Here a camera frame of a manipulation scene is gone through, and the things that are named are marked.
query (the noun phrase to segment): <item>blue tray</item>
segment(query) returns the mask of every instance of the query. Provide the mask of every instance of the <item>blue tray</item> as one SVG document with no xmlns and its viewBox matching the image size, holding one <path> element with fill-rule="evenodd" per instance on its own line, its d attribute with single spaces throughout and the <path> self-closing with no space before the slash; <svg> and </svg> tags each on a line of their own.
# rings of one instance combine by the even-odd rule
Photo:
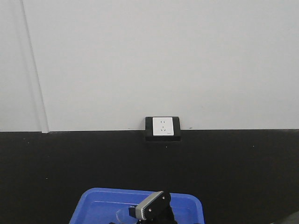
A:
<svg viewBox="0 0 299 224">
<path fill-rule="evenodd" d="M 70 224 L 120 224 L 116 212 L 137 205 L 152 191 L 92 188 L 86 191 L 75 209 Z M 178 224 L 204 224 L 200 201 L 185 194 L 171 193 L 171 207 Z"/>
</svg>

